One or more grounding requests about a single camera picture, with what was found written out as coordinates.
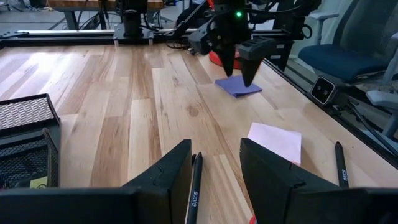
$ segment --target purple cloth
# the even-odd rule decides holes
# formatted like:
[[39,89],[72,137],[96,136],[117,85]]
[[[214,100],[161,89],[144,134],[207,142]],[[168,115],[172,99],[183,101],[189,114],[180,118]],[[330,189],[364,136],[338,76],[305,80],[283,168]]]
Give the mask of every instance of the purple cloth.
[[227,91],[230,95],[233,95],[235,98],[250,93],[257,93],[262,90],[255,84],[252,84],[249,87],[245,87],[242,75],[234,75],[229,78],[216,80],[216,84],[225,91]]

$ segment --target hardwood surface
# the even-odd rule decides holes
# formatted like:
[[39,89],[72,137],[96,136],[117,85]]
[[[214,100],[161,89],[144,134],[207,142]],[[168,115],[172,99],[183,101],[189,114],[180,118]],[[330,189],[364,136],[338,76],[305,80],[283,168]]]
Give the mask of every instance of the hardwood surface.
[[239,141],[252,122],[301,132],[302,167],[333,183],[339,141],[350,186],[398,187],[395,168],[264,64],[263,91],[240,99],[213,84],[224,72],[206,56],[164,45],[3,49],[0,71],[0,100],[50,94],[62,187],[120,186],[192,139],[204,154],[198,223],[248,223]]
[[[48,4],[50,7],[61,10],[61,8],[100,8],[101,0],[48,0]],[[108,10],[114,10],[115,0],[107,0],[106,8]],[[163,8],[163,0],[148,0],[148,9],[162,9]]]

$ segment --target metal frame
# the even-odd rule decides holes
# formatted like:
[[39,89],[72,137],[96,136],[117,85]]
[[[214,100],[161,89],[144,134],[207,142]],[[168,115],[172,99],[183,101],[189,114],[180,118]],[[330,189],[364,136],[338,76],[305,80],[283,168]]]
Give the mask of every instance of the metal frame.
[[[171,29],[162,29],[154,34],[153,42],[166,42],[172,40],[170,35]],[[188,29],[182,38],[187,38],[196,29]],[[43,45],[113,45],[114,30],[61,30],[61,31],[28,31],[29,35],[24,37],[13,37],[10,39],[0,40],[0,49],[4,47],[25,47],[25,46],[43,46]],[[255,30],[253,36],[268,36],[275,37],[277,39],[288,39],[289,35],[283,33],[281,30]],[[349,132],[353,133],[359,140],[369,146],[372,150],[378,153],[388,163],[398,169],[398,158],[389,154],[382,146],[373,141],[367,135],[362,133],[359,129],[350,124],[347,120],[340,116],[339,112],[336,112],[333,108],[324,107],[315,101],[309,93],[303,88],[298,86],[290,77],[288,77],[281,68],[275,66],[267,60],[264,63],[270,66],[277,74],[289,82],[294,88],[305,95],[309,100],[315,103],[324,112],[330,115],[334,120],[339,122]]]

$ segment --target black marker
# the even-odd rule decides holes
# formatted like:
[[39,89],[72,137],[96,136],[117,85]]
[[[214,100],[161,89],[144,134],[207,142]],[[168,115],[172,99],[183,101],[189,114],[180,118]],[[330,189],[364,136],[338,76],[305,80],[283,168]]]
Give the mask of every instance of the black marker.
[[348,175],[346,170],[346,163],[344,160],[343,146],[340,142],[336,142],[336,163],[337,163],[337,173],[338,173],[338,185],[341,188],[348,188]]
[[195,224],[197,222],[202,165],[203,158],[201,156],[201,152],[199,152],[194,162],[191,197],[188,205],[187,224]]

